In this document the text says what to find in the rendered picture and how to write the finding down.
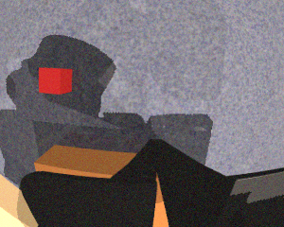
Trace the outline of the small red block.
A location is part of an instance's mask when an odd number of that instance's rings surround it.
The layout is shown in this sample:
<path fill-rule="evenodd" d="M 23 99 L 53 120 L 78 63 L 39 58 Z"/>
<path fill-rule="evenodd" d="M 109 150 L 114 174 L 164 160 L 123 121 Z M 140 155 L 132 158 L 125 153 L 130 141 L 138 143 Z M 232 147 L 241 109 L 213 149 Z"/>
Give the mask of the small red block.
<path fill-rule="evenodd" d="M 39 92 L 62 95 L 71 92 L 73 69 L 39 68 Z"/>

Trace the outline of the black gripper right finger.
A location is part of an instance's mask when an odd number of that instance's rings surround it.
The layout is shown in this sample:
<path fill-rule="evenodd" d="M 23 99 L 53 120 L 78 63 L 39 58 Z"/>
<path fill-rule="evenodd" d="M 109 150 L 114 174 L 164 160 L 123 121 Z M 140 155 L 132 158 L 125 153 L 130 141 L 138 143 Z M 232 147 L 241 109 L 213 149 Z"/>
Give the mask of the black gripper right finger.
<path fill-rule="evenodd" d="M 225 177 L 165 140 L 156 143 L 169 227 L 226 227 L 238 209 L 284 198 L 284 166 Z"/>

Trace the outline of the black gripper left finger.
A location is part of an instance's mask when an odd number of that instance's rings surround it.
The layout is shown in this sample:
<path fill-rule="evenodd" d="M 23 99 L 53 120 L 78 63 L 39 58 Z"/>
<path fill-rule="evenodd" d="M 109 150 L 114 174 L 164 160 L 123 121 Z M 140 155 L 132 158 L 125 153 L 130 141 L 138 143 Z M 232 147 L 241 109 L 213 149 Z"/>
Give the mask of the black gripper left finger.
<path fill-rule="evenodd" d="M 153 227 L 157 196 L 157 143 L 111 178 L 31 171 L 21 179 L 29 211 L 41 220 L 75 227 Z"/>

